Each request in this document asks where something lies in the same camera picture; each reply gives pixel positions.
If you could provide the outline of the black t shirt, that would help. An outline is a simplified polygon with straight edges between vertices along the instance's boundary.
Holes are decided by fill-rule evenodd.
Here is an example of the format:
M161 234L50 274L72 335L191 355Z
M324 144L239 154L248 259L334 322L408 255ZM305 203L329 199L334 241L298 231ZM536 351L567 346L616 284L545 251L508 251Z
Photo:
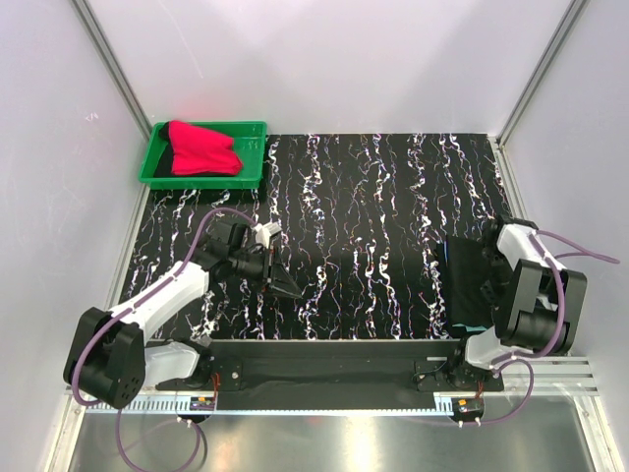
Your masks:
M447 332L461 337L492 327L492 313L512 272L506 259L480 241L458 236L439 243L436 257Z

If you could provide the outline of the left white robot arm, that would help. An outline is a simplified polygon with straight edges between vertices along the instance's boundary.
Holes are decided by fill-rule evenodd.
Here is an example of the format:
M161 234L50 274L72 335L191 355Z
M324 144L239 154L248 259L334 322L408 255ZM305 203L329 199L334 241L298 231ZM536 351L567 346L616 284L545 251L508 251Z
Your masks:
M108 311L80 317L63 372L82 406L127 407L144 387L181 381L192 389L213 378L206 347L186 340L150 346L150 339L214 282L237 276L261 292L297 299L301 290L281 261L277 222L218 224L197 235L186 257L155 283Z

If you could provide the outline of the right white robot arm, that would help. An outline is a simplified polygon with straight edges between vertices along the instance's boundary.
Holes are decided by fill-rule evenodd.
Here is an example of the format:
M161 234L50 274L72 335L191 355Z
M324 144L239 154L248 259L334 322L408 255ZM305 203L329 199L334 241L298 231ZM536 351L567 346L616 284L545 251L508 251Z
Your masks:
M567 268L529 220L500 216L484 228L482 254L489 274L482 291L492 326L465 342L463 356L446 365L449 383L468 389L489 371L515 358L562 356L571 350L588 279Z

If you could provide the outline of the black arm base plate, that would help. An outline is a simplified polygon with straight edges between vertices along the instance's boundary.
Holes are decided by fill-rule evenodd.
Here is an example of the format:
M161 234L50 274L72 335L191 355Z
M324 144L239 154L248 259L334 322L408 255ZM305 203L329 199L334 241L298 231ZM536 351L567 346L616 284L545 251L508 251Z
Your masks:
M221 391L258 386L381 384L432 391L504 390L502 378L455 372L455 340L214 340L205 352Z

